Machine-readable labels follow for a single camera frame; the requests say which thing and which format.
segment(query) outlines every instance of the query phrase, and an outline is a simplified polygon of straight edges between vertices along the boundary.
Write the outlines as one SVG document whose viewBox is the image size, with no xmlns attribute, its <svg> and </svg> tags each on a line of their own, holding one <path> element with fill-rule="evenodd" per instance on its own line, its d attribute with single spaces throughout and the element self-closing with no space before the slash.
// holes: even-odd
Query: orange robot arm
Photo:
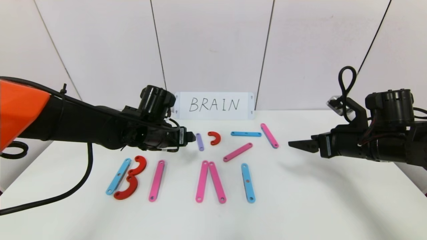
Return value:
<svg viewBox="0 0 427 240">
<path fill-rule="evenodd" d="M 39 116 L 50 94 L 0 79 L 0 152 Z"/>
</svg>

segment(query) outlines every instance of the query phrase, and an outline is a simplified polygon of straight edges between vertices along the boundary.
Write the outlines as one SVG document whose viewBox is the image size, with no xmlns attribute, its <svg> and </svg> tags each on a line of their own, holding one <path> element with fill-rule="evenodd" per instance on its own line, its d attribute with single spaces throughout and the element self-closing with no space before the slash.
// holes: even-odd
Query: sticker label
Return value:
<svg viewBox="0 0 427 240">
<path fill-rule="evenodd" d="M 174 114 L 178 119 L 250 120 L 254 119 L 253 93 L 177 92 Z"/>
<path fill-rule="evenodd" d="M 184 144 L 184 128 L 179 129 L 179 144 Z"/>
</svg>

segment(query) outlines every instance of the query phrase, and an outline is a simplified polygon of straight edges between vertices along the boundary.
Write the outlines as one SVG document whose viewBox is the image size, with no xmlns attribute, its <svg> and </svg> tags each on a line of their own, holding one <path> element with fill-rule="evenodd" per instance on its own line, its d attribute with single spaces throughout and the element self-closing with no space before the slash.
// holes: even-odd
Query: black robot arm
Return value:
<svg viewBox="0 0 427 240">
<path fill-rule="evenodd" d="M 354 111 L 355 118 L 330 132 L 313 135 L 311 140 L 291 141 L 289 146 L 313 153 L 320 150 L 323 158 L 404 162 L 427 169 L 427 121 L 415 121 L 410 90 L 372 93 L 365 104 L 372 116 L 369 126 L 366 110 L 346 94 L 331 98 L 328 105 L 335 112 L 348 116 Z"/>
</svg>

